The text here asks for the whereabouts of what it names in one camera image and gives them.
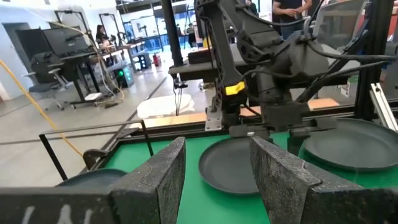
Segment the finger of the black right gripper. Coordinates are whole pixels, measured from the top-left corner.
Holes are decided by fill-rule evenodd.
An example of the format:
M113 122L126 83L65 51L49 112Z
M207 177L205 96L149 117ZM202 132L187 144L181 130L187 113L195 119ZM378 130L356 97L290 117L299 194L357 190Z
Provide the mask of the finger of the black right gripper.
M307 138L307 131L306 130L299 130L299 129L291 129L289 131L289 137L287 139L287 150L295 155L299 155L300 148L304 140Z

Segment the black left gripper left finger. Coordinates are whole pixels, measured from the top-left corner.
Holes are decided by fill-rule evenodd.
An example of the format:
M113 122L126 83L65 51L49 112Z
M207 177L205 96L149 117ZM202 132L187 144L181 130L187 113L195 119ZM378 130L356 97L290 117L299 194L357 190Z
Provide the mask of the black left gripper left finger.
M176 224L186 139L109 186L0 188L0 224Z

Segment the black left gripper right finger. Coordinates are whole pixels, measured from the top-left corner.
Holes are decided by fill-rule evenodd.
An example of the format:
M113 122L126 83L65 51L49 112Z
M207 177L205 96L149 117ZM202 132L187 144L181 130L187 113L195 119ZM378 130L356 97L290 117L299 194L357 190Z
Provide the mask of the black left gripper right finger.
M258 136L249 147L271 224L398 224L398 189L364 188Z

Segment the dark grey plate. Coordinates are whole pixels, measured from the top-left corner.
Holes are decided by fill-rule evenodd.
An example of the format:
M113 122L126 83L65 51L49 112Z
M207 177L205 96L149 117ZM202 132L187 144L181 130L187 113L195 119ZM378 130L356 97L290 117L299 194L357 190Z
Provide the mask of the dark grey plate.
M209 186L227 194L258 194L249 142L249 137L228 138L206 148L198 164L202 179Z
M99 169L76 175L57 185L57 187L96 187L109 186L124 177L127 172L117 169Z
M303 148L330 166L357 171L398 165L398 133L360 119L338 118L337 127L312 132Z

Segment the green table mat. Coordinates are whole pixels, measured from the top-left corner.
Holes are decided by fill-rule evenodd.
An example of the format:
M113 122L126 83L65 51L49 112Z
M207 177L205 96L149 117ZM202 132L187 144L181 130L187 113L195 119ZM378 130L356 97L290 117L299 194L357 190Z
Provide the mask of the green table mat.
M177 224L270 224L260 196L220 192L210 187L200 176L198 161L203 151L229 138L226 134L186 138L185 182ZM117 148L104 168L131 172L149 157L145 142L125 143ZM299 157L363 187L398 188L398 166L378 172L359 172L328 166L312 157L304 148L300 149Z

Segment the yellow tape strip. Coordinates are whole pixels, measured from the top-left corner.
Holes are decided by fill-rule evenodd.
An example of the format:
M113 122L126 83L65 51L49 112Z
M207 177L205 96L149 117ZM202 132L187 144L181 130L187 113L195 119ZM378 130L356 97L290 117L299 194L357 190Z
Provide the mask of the yellow tape strip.
M245 89L245 82L241 81L235 85L227 86L225 88L225 94L227 96L237 95L239 92L243 91L244 89Z

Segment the black table clamp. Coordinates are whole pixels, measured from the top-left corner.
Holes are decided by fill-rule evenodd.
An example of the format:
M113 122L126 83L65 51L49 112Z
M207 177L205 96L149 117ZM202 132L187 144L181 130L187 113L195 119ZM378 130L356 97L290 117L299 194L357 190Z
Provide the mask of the black table clamp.
M83 153L83 160L86 165L86 168L90 170L95 164L96 161L100 158L106 157L108 153L99 149L89 149Z

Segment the white cloth bundle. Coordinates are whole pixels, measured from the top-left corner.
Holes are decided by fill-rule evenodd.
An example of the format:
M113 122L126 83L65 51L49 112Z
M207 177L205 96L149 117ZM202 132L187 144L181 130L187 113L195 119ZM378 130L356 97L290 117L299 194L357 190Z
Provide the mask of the white cloth bundle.
M194 105L195 102L189 94L160 96L140 103L137 107L137 116L142 119L152 116L173 116L176 112L194 111Z

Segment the silver aluminium extrusion bar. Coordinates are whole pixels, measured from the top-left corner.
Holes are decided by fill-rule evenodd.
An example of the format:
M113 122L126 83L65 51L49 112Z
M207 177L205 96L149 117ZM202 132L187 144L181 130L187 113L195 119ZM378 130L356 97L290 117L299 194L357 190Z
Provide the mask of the silver aluminium extrusion bar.
M369 91L372 103L376 109L381 124L398 133L398 124L384 95L380 83L372 83Z

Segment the black table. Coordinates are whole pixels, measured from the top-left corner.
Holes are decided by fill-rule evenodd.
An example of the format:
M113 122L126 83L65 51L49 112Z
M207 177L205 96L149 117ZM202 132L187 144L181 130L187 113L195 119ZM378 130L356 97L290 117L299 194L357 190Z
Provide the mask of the black table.
M256 64L247 64L242 59L236 44L231 44L230 48L233 54L236 69L239 72L244 73L256 67ZM169 75L171 75L172 78L176 78L177 75L179 75L181 81L203 80L206 82L211 82L218 77L218 70L215 61L189 64L188 60L186 60L184 63L185 64L180 67L170 67L168 71Z

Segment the standing person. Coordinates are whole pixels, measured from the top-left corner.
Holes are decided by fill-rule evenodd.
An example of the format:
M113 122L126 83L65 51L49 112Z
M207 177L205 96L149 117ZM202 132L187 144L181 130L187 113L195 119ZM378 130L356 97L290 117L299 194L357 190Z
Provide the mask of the standing person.
M274 0L272 12L279 16L280 23L291 23L303 18L302 13L312 6L312 0ZM302 30L302 23L282 26L283 39L288 39L295 31Z

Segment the grey mesh chair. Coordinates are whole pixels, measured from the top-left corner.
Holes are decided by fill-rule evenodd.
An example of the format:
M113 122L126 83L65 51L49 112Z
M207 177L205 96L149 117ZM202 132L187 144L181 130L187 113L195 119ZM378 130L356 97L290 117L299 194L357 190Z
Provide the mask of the grey mesh chair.
M362 48L369 35L364 12L368 0L336 0L322 6L313 28L313 35L324 52L347 53L358 44Z

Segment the computer tower with green light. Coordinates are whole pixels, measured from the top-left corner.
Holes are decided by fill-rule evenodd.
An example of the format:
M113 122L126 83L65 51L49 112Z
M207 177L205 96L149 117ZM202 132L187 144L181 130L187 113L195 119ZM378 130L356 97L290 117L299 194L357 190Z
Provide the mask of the computer tower with green light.
M133 71L130 65L118 67L114 74L119 87L129 88L134 84Z

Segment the black standing desk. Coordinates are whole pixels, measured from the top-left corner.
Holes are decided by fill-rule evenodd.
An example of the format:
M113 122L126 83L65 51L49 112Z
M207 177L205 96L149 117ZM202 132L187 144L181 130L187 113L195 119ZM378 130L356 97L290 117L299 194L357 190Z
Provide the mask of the black standing desk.
M51 69L61 68L66 81L72 81L78 93L78 99L69 102L73 109L76 109L78 105L91 105L94 107L100 105L100 98L103 95L90 65L90 57L93 55L95 55L94 52L77 53L67 57L46 54L45 58L48 61L46 66ZM84 76L84 70L88 71L91 81L94 84L95 91L93 93Z

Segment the grey office chair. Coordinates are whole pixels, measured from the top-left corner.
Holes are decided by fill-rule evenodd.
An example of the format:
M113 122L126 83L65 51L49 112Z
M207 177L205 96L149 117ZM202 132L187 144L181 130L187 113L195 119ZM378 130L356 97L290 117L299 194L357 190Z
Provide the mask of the grey office chair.
M29 77L33 86L29 87L29 93L36 93L44 98L52 98L56 106L63 111L64 104L57 100L57 93L72 87L73 82L63 76L64 63L53 52L35 54L30 61L31 72Z

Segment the seated person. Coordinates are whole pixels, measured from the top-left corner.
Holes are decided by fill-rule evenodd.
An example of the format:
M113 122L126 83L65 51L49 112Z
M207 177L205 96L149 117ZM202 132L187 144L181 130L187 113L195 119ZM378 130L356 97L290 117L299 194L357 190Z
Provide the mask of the seated person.
M109 38L105 34L103 25L97 25L96 27L96 43L98 45L104 45L104 46L109 45Z

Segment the black monitor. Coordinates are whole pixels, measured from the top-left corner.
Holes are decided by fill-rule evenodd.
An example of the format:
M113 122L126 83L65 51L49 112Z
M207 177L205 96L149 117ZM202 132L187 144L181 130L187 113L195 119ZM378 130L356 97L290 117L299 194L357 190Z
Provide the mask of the black monitor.
M54 28L43 30L48 43L55 54L60 57L69 57L90 52L90 47L78 26L69 28Z

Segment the silver metal bracket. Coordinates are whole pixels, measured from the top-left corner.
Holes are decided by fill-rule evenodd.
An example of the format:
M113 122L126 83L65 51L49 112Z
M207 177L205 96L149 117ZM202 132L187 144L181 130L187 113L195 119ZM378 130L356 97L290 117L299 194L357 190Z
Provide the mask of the silver metal bracket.
M209 106L205 110L205 131L219 131L223 128L222 125L222 111L213 106Z

